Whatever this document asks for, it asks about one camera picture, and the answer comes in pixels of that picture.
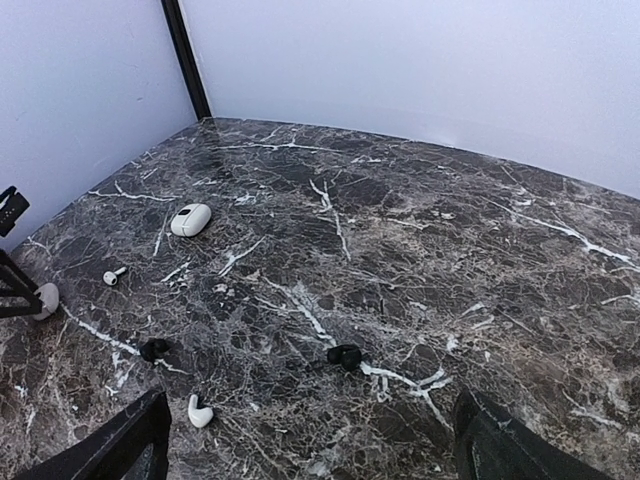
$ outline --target marble tabletop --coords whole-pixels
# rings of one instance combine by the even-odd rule
[[[184,205],[208,227],[170,234]],[[640,476],[640,202],[474,153],[204,121],[14,259],[63,304],[0,322],[0,477],[167,391],[171,479],[454,479],[470,387],[623,480]],[[105,270],[128,267],[115,287]],[[166,338],[153,367],[137,345]],[[361,347],[361,370],[326,362]],[[190,394],[216,409],[202,430]]]

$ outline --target white backdrop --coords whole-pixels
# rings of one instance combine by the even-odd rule
[[[640,197],[637,0],[182,0],[216,116],[397,135]]]
[[[0,191],[32,204],[11,249],[196,119],[158,0],[1,4]]]

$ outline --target black earbud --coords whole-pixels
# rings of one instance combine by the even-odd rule
[[[169,351],[169,344],[162,338],[152,338],[140,347],[140,356],[147,362],[154,363],[163,353]]]
[[[327,351],[327,361],[333,365],[342,365],[347,372],[353,372],[362,362],[362,352],[357,345],[338,345]]]

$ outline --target charging case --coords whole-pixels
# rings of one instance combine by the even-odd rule
[[[187,205],[171,220],[171,232],[179,237],[199,234],[211,219],[211,209],[202,203]]]

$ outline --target black vertical bar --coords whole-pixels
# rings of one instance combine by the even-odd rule
[[[173,40],[173,46],[176,49],[176,55],[180,62],[184,82],[187,85],[187,90],[189,91],[189,96],[191,97],[191,103],[193,103],[193,109],[196,112],[196,117],[198,117],[198,120],[210,117],[211,109],[209,108],[207,96],[204,93],[204,87],[202,86],[202,79],[198,72],[196,59],[193,56],[191,42],[189,41],[189,35],[187,34],[187,27],[184,24],[182,12],[180,11],[180,3],[178,0],[161,1],[162,8],[164,9],[164,15],[167,19],[167,25],[169,26],[169,32],[171,33],[171,39]]]

